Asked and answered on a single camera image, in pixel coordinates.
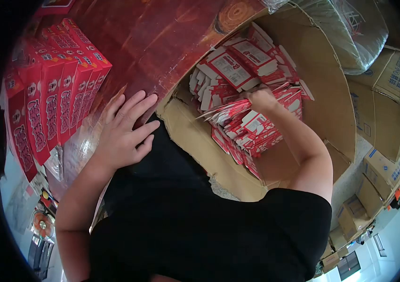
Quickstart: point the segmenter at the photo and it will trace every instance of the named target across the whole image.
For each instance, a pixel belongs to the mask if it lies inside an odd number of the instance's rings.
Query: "fingers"
[[[151,108],[158,100],[158,95],[152,94],[130,108],[120,121],[120,127],[126,131],[132,130],[136,120]]]
[[[124,101],[125,101],[125,97],[123,94],[118,95],[118,97],[116,97],[112,101],[112,104],[106,113],[106,124],[108,124],[114,120],[115,113],[117,112],[118,108],[120,108],[120,106],[123,105]]]
[[[133,97],[128,99],[128,101],[126,101],[123,107],[117,112],[117,115],[115,116],[114,119],[114,127],[118,126],[121,120],[126,116],[128,111],[144,98],[145,98],[145,91],[140,90],[139,92],[135,93]]]
[[[136,154],[134,157],[135,162],[142,161],[142,159],[151,151],[152,143],[153,143],[154,135],[149,135],[144,143],[137,147]]]
[[[155,131],[161,123],[159,121],[152,121],[149,122],[132,132],[133,134],[133,141],[135,144],[139,144],[145,138],[147,138],[153,131]]]

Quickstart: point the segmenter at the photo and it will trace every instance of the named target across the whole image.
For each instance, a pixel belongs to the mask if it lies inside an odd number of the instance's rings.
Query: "black t-shirt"
[[[325,250],[322,197],[272,189],[255,203],[200,189],[141,190],[93,229],[90,281],[306,281]]]

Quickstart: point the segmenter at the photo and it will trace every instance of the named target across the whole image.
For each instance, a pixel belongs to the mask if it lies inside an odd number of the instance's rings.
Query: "window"
[[[374,242],[376,242],[377,249],[379,250],[379,255],[381,257],[386,257],[384,246],[382,245],[382,241],[380,240],[379,234],[373,236]]]
[[[340,273],[341,281],[348,278],[352,274],[360,270],[359,259],[355,251],[343,257],[338,263],[338,272]]]

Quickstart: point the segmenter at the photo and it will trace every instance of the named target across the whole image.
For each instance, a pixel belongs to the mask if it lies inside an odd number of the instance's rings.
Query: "red box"
[[[46,0],[35,13],[36,16],[68,14],[75,0]]]
[[[29,134],[26,126],[26,91],[14,69],[4,76],[7,97],[5,121],[13,155],[18,159],[29,182],[37,174],[37,168],[29,148]]]
[[[95,77],[93,72],[95,71],[96,73],[100,73],[101,69],[98,68],[96,64],[92,63],[90,57],[86,56],[81,46],[74,42],[68,33],[62,30],[60,26],[57,27],[56,25],[53,25],[52,27],[43,29],[42,37],[46,38],[54,48],[62,51],[66,56],[73,56],[73,58],[78,62],[75,79],[71,86],[71,92],[64,93],[67,97],[70,96],[69,132],[71,136],[78,128],[79,113],[81,111],[83,98],[86,89],[89,86],[91,76]]]
[[[43,132],[51,151],[57,144],[57,100],[59,96],[59,84],[64,70],[64,60],[57,55],[59,52],[51,48],[45,42],[35,38],[28,38],[27,52],[31,63],[41,64],[40,91],[41,91],[41,122]]]
[[[47,138],[42,120],[45,109],[41,96],[41,64],[17,67],[18,75],[25,87],[25,111],[28,130],[28,139],[34,157],[42,166],[50,157]]]
[[[100,89],[104,79],[111,70],[112,64],[95,47],[95,45],[90,42],[90,40],[87,38],[87,36],[85,36],[85,34],[81,31],[81,29],[79,28],[79,26],[77,26],[73,19],[65,18],[62,20],[61,24],[68,31],[69,35],[74,38],[75,42],[84,47],[85,50],[87,50],[87,53],[91,55],[91,60],[93,62],[96,62],[98,66],[101,66],[103,68],[97,80],[95,81],[92,92],[88,96],[88,104],[86,105],[84,111],[84,117],[87,117],[93,104],[93,100],[95,99],[96,93]]]
[[[57,131],[59,134],[59,143],[63,145],[70,138],[70,98],[73,85],[75,83],[75,75],[77,73],[79,61],[72,55],[68,55],[60,46],[69,47],[58,33],[53,32],[51,28],[44,28],[41,33],[44,41],[53,47],[58,53],[57,56],[64,62],[64,70],[60,81],[58,107],[57,107]],[[93,69],[87,62],[81,62],[78,72],[89,71]]]

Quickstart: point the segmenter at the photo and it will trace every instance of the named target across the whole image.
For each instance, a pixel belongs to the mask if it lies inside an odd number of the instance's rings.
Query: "wooden table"
[[[90,159],[108,101],[125,87],[127,98],[139,90],[163,99],[220,40],[265,7],[259,0],[76,0],[69,16],[110,60],[113,68],[97,93],[88,118],[64,145],[64,180],[50,173],[51,193],[60,200]],[[41,26],[61,21],[47,16]],[[149,110],[140,119],[145,122]]]

